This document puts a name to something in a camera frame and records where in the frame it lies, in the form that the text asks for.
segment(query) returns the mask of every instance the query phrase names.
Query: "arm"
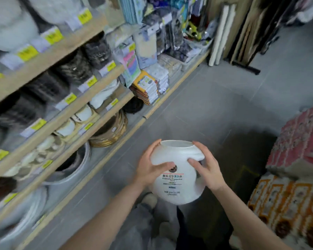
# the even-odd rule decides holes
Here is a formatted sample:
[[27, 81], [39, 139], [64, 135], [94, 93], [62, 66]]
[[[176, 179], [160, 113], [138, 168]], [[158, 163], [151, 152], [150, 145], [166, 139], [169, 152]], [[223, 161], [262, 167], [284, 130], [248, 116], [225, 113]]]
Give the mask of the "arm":
[[109, 249], [136, 199], [145, 187], [152, 184], [162, 172], [174, 167], [173, 162], [152, 165], [150, 155], [160, 141], [155, 141], [142, 155], [133, 183], [122, 189], [103, 210], [80, 228], [60, 250]]
[[194, 159], [188, 159], [188, 162], [204, 177], [207, 187], [221, 203], [243, 247], [246, 247], [246, 250], [291, 250], [227, 186], [218, 161], [209, 149], [199, 142], [193, 143], [204, 153], [207, 167], [203, 167]]

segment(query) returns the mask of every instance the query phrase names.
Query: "logo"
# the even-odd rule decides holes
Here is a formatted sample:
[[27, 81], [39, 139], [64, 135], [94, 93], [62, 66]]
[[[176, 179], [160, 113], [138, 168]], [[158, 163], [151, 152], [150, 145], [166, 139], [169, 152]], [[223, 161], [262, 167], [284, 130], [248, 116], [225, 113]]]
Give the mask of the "logo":
[[175, 173], [177, 171], [177, 166], [175, 165], [174, 168], [171, 168], [170, 170], [168, 170], [171, 173]]

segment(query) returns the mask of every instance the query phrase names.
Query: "store aisle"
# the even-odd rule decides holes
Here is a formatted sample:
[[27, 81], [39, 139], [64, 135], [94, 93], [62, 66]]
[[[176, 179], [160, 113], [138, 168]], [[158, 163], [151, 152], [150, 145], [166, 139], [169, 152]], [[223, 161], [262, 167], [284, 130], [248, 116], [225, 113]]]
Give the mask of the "store aisle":
[[[283, 30], [266, 55], [255, 58], [258, 76], [226, 62], [202, 63], [26, 249], [58, 249], [131, 180], [143, 150], [158, 138], [204, 143], [232, 188], [243, 179], [242, 189], [248, 186], [263, 172], [285, 121], [313, 105], [312, 34], [313, 22]], [[223, 214], [208, 190], [181, 209], [190, 233], [218, 243], [213, 233]], [[175, 206], [160, 201], [156, 215], [175, 220]]]

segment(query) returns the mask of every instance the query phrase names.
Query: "forearm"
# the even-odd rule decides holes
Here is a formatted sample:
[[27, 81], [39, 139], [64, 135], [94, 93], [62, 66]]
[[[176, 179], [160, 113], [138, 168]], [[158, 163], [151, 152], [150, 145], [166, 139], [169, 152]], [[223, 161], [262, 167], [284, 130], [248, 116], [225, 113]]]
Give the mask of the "forearm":
[[291, 249], [227, 186], [214, 191], [234, 230], [250, 249]]
[[73, 235], [60, 250], [107, 250], [130, 213], [143, 186], [131, 184], [116, 195], [94, 218]]

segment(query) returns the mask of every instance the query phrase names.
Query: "hand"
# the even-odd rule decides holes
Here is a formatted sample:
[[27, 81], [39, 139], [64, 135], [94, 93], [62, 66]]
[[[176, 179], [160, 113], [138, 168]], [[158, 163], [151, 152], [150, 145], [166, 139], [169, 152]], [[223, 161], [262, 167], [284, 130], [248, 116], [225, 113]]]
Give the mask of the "hand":
[[206, 186], [211, 191], [216, 191], [226, 185], [223, 175], [220, 172], [219, 164], [216, 158], [212, 155], [209, 149], [202, 143], [193, 141], [193, 144], [198, 147], [205, 156], [207, 167], [203, 167], [198, 161], [189, 158], [188, 162], [194, 167], [204, 178]]
[[160, 141], [161, 139], [158, 139], [153, 142], [153, 144], [151, 144], [142, 154], [142, 157], [139, 160], [136, 176], [134, 177], [134, 183], [141, 185], [144, 188], [151, 185], [163, 172], [175, 167], [174, 162], [165, 162], [159, 165], [153, 165], [151, 163], [151, 154], [160, 144]]

